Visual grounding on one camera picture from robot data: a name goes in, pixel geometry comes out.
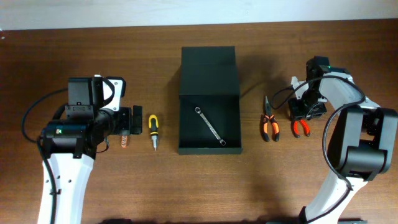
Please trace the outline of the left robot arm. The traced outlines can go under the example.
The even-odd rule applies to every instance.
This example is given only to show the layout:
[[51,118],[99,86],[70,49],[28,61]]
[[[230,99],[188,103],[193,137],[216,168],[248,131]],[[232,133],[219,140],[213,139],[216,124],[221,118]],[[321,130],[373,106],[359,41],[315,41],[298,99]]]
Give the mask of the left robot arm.
[[39,223],[80,223],[98,146],[109,136],[142,133],[142,107],[122,107],[122,77],[70,78],[68,103],[37,139],[44,184]]

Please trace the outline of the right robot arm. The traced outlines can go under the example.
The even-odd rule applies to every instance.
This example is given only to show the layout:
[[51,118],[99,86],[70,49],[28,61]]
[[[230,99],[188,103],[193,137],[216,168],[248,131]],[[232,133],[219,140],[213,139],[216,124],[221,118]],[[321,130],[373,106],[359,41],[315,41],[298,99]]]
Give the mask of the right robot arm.
[[334,112],[322,136],[328,175],[317,196],[304,206],[299,223],[338,223],[355,194],[379,174],[387,172],[397,132],[397,111],[382,108],[354,84],[345,68],[332,67],[326,57],[306,63],[307,77],[292,77],[294,97],[288,100],[292,130],[305,120]]

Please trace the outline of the silver ring wrench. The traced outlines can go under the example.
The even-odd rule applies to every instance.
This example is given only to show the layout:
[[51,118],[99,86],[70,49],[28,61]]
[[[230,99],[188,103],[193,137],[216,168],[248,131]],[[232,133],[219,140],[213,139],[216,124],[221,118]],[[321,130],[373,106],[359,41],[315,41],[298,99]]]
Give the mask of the silver ring wrench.
[[211,125],[211,123],[208,121],[206,116],[202,113],[201,109],[199,107],[195,107],[195,112],[204,120],[205,124],[208,126],[209,130],[213,133],[215,138],[219,141],[219,143],[222,146],[226,145],[226,142],[220,137],[220,135],[216,132],[214,127]]

